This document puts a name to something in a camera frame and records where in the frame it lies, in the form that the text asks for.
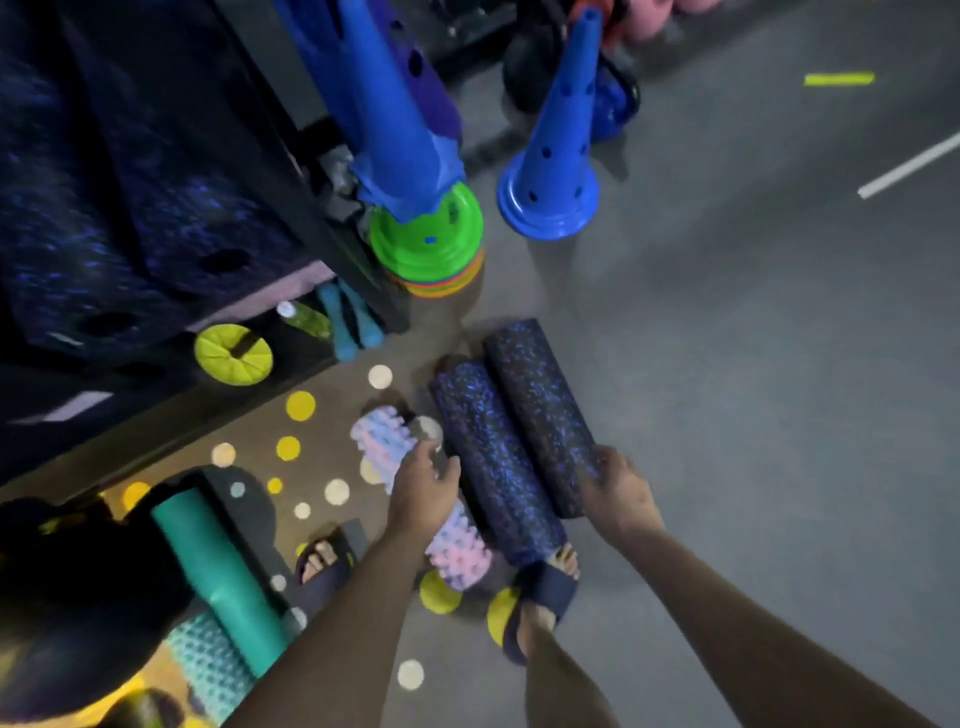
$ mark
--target white line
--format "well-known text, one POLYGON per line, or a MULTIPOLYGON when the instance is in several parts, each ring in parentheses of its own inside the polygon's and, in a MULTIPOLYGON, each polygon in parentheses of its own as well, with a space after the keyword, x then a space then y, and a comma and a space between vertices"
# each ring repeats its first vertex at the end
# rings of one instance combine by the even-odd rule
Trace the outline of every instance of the white line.
POLYGON ((917 170, 923 169, 930 162, 936 161, 943 155, 952 152, 957 147, 960 147, 960 132, 954 134, 951 138, 946 139, 939 144, 934 144, 925 152, 916 155, 912 159, 909 159, 896 169, 890 170, 882 177, 877 177, 872 182, 864 184, 856 191, 856 193, 864 200, 869 197, 873 197, 877 194, 877 192, 882 192, 887 187, 902 180, 904 177, 909 177, 917 170))

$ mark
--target hand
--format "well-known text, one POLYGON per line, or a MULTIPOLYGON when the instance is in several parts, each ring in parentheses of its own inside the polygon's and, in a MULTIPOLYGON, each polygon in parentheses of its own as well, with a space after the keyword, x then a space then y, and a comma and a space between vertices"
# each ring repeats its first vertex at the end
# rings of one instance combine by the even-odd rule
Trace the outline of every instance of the hand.
POLYGON ((582 473, 580 495, 588 520, 604 541, 622 549, 632 536, 665 532, 650 483, 633 463, 603 445, 597 446, 596 455, 601 481, 582 473))
POLYGON ((424 547, 446 523, 460 489, 460 458, 451 457, 443 479, 437 479, 430 456, 440 443, 423 440, 407 453, 394 477, 387 529, 424 540, 424 547))

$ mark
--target foot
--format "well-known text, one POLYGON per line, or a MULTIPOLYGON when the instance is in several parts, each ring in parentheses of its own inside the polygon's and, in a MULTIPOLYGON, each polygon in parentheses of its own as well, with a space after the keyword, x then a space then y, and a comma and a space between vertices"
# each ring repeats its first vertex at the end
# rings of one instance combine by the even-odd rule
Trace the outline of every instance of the foot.
POLYGON ((328 541, 318 541, 313 546, 313 553, 307 556, 301 584, 306 584, 321 571, 327 567, 332 567, 336 563, 337 554, 334 552, 333 546, 328 541))
MULTIPOLYGON (((573 579, 580 580, 580 565, 577 564, 577 552, 573 550, 573 545, 564 544, 546 560, 546 563, 563 571, 573 579)), ((533 602, 521 604, 520 624, 516 629, 516 643, 520 645, 523 656, 528 660, 530 659, 535 637, 540 630, 553 632, 556 625, 557 615, 546 607, 541 607, 533 602)))

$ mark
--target green disc cone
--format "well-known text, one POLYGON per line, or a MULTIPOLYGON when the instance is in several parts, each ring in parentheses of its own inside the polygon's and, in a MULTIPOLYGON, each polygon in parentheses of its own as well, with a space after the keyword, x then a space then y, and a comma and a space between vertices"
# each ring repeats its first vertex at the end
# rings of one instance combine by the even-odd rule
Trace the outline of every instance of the green disc cone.
POLYGON ((413 283, 452 278, 470 265, 483 238, 483 213, 473 193, 457 182, 440 208, 399 223, 384 208, 373 212, 370 242, 377 259, 413 283))

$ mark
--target forearm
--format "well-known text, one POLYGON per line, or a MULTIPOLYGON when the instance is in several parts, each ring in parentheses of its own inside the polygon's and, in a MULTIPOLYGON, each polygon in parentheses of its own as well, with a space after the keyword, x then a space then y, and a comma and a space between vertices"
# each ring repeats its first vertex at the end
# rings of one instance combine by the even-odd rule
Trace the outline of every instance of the forearm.
POLYGON ((931 725, 753 603, 665 531, 621 548, 677 622, 740 722, 931 725))
POLYGON ((425 544, 384 534, 344 588, 233 714, 228 728, 376 728, 425 544))

